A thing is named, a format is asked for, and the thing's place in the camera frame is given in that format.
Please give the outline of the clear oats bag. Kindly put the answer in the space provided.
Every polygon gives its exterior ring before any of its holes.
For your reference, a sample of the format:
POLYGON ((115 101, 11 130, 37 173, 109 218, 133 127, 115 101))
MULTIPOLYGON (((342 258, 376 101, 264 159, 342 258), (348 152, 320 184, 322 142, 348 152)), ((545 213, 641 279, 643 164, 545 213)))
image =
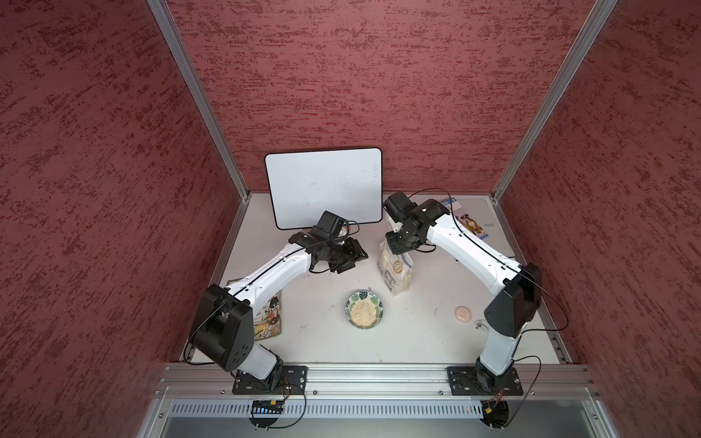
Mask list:
POLYGON ((396 297, 410 288, 414 261, 407 254, 394 255, 386 242, 379 245, 377 268, 385 286, 396 297))

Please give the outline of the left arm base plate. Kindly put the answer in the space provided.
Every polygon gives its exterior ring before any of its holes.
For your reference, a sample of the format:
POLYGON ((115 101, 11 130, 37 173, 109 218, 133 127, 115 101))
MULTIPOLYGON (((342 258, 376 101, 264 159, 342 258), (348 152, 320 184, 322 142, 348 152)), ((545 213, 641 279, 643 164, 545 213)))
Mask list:
POLYGON ((301 365, 283 365, 275 385, 256 379, 238 370, 234 376, 233 395, 303 395, 309 368, 301 365))

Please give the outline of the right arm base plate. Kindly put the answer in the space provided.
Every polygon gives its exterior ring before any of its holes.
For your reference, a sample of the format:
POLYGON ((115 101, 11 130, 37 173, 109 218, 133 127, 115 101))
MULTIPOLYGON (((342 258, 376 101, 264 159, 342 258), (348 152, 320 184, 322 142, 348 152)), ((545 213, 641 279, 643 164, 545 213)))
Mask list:
POLYGON ((496 376, 486 368, 448 367, 447 381, 453 396, 522 396, 522 387, 518 372, 510 367, 504 374, 496 376))

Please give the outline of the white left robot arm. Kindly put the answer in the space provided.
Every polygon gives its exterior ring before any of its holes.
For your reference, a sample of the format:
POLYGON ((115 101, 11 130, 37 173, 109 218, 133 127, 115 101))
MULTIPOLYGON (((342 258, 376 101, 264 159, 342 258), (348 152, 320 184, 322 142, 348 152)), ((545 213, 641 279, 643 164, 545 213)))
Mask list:
POLYGON ((206 355, 226 372, 238 370, 259 381, 279 381, 279 356, 255 341, 254 319, 277 293, 298 277, 310 273, 319 262, 340 274, 368 258, 358 240, 334 238, 289 243, 279 254, 252 274, 221 287, 206 289, 201 297, 187 345, 206 355))

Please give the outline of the green leaf pattern bowl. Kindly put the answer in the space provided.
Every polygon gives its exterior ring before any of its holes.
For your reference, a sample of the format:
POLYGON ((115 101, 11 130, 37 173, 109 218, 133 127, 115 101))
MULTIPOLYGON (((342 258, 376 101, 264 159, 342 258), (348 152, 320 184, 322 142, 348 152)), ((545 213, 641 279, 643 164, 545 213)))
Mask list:
POLYGON ((344 312, 346 319, 355 328, 372 329, 383 319, 383 301, 370 290, 358 290, 348 297, 344 312))

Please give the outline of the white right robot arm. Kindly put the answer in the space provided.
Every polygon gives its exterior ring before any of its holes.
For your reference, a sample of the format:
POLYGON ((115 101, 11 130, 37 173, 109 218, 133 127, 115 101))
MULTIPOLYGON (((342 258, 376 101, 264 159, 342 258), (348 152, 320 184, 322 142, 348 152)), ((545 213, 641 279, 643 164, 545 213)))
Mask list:
POLYGON ((505 374, 514 362, 522 332, 539 310, 540 269, 533 264, 522 266, 500 254, 434 199, 416 204, 398 192, 383 202, 383 210, 392 225, 385 239, 394 255, 435 246, 471 271, 492 294, 484 311, 489 326, 487 343, 476 367, 489 377, 505 374))

